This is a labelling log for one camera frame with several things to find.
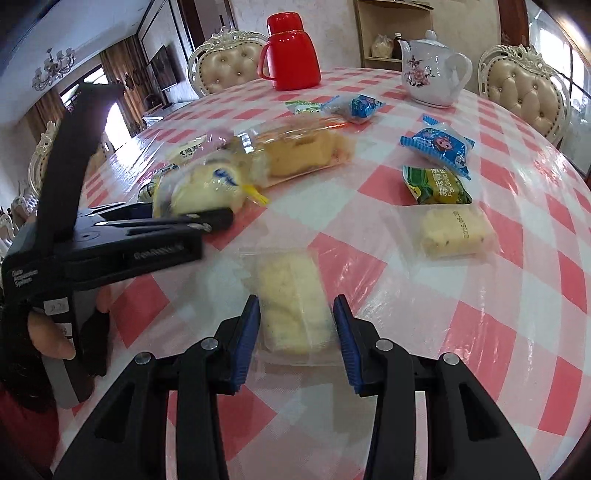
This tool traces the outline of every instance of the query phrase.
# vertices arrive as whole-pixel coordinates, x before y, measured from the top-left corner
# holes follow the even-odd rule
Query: plastic table cover
[[[414,103],[399,73],[336,68],[322,83],[276,92],[256,80],[197,100],[127,143],[89,179],[81,205],[135,201],[167,154],[214,127],[235,131],[289,115],[284,102],[343,92],[385,102],[358,132],[353,162],[279,184],[267,207],[248,204],[230,231],[207,239],[203,261],[111,286],[112,355],[89,401],[60,410],[56,462],[102,394],[141,351],[179,353],[242,311],[249,291],[240,249],[317,252],[329,299],[344,293],[357,317],[411,353],[456,352],[496,400],[544,479],[591,415],[591,194],[568,161],[519,118],[463,91],[448,109]],[[423,113],[476,141],[466,190],[487,214],[501,250],[478,259],[409,262],[395,241],[397,208],[414,204],[403,165],[428,167],[399,145]],[[174,410],[168,415],[169,478]],[[219,397],[230,477],[361,479],[375,399],[360,399],[342,365],[254,361],[240,393]],[[418,397],[416,478],[424,478],[424,399]]]

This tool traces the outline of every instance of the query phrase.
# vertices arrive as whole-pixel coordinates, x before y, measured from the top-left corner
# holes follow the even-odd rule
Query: ceiling
[[[76,65],[137,32],[150,0],[59,0],[13,52],[0,76],[0,126],[18,122],[46,93],[31,87],[46,50],[76,50]]]

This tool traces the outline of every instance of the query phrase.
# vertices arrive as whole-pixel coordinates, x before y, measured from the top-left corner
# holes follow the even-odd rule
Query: red thermos lid
[[[300,16],[296,12],[281,12],[267,18],[269,35],[291,30],[304,30]]]

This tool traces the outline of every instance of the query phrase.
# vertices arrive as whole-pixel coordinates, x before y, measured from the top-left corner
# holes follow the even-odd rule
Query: window
[[[591,72],[558,24],[532,0],[526,0],[530,43],[556,69],[569,89],[570,103],[580,118],[591,117]]]
[[[95,68],[84,78],[81,78],[74,85],[71,85],[61,93],[61,101],[64,102],[66,107],[69,107],[72,104],[72,98],[76,94],[81,83],[93,83],[94,85],[101,83],[103,85],[107,85],[109,81],[107,80],[102,66]],[[131,136],[129,135],[129,131],[125,125],[125,120],[123,119],[119,105],[116,103],[113,104],[109,111],[109,115],[107,116],[105,133],[107,134],[107,137],[109,137],[109,141],[113,144],[115,150],[118,150],[126,142],[131,140]]]

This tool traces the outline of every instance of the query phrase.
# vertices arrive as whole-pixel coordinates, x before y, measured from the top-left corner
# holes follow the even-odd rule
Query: television
[[[158,82],[160,90],[166,90],[178,83],[176,75],[174,74],[173,65],[170,62],[166,47],[162,45],[156,52],[156,55],[150,60],[150,66]]]

